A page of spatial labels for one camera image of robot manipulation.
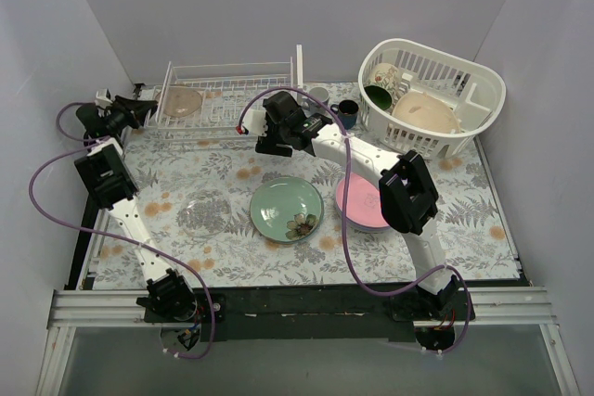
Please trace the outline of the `green plate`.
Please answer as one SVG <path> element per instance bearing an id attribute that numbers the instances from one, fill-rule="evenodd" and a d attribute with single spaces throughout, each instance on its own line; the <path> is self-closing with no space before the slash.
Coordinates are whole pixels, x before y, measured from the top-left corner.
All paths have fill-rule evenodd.
<path id="1" fill-rule="evenodd" d="M 311 236 L 324 217 L 317 189 L 302 178 L 281 176 L 260 185 L 252 195 L 250 217 L 265 238 L 280 244 Z"/>

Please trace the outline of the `white wire dish rack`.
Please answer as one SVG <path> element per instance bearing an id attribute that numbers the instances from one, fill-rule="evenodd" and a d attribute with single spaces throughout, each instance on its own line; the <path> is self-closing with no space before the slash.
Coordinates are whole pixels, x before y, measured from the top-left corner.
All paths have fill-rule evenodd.
<path id="1" fill-rule="evenodd" d="M 238 136 L 236 126 L 245 105 L 255 96 L 273 87 L 297 87 L 295 54 L 287 61 L 182 66 L 170 62 L 164 80 L 153 89 L 158 107 L 146 119 L 148 126 L 165 133 L 172 140 L 223 138 Z M 164 98 L 171 86 L 185 86 L 203 93 L 199 110 L 185 118 L 171 118 L 161 113 L 158 94 Z"/>

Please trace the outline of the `pink plate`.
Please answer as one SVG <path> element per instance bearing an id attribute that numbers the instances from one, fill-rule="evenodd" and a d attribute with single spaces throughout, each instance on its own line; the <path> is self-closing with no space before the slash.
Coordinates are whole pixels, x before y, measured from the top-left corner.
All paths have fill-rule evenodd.
<path id="1" fill-rule="evenodd" d="M 346 216 L 347 221 L 365 226 L 379 227 L 389 225 L 385 222 L 381 214 L 381 201 L 378 189 L 365 178 L 355 173 L 350 175 Z"/>

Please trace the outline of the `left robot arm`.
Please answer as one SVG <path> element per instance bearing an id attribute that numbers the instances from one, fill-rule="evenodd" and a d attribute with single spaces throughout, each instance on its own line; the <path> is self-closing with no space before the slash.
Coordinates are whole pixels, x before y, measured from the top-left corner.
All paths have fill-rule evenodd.
<path id="1" fill-rule="evenodd" d="M 198 301 L 186 279 L 156 252 L 139 209 L 136 182 L 123 161 L 121 135 L 138 129 L 157 102 L 137 101 L 97 92 L 93 103 L 82 104 L 76 117 L 95 144 L 74 162 L 90 198 L 106 210 L 133 240 L 134 253 L 146 281 L 148 298 L 141 305 L 166 319 L 186 322 L 198 313 Z"/>

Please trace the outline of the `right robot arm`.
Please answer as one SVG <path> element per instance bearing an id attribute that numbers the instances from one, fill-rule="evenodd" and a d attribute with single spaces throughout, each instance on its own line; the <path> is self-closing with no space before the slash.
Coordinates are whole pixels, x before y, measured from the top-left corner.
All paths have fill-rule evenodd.
<path id="1" fill-rule="evenodd" d="M 298 150 L 343 165 L 346 188 L 355 174 L 373 185 L 383 220 L 403 237 L 413 261 L 416 278 L 403 290 L 416 289 L 427 317 L 450 314 L 462 280 L 446 265 L 435 221 L 439 195 L 425 160 L 414 150 L 398 155 L 353 136 L 331 109 L 307 115 L 296 92 L 273 87 L 257 95 L 261 108 L 244 108 L 238 132 L 257 136 L 259 153 L 289 157 Z"/>

